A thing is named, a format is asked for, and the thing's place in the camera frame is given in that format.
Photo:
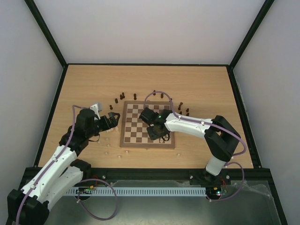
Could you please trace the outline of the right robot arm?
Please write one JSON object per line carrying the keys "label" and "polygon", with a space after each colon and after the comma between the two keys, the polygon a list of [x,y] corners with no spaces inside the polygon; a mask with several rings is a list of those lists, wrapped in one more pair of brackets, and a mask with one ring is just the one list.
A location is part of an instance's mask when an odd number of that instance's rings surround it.
{"label": "right robot arm", "polygon": [[216,183],[221,178],[221,170],[234,155],[241,140],[240,134],[222,116],[213,119],[198,119],[164,109],[157,113],[145,108],[139,119],[147,124],[151,140],[169,137],[171,132],[180,132],[202,138],[212,154],[200,179]]}

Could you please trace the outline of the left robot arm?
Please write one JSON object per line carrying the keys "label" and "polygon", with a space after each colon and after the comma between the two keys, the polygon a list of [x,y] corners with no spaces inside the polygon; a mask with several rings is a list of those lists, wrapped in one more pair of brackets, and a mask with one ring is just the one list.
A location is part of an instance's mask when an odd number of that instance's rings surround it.
{"label": "left robot arm", "polygon": [[8,217],[17,225],[43,225],[55,204],[74,185],[92,181],[91,164],[78,159],[90,139],[117,127],[120,114],[100,116],[98,105],[72,106],[72,125],[40,171],[21,189],[7,196]]}

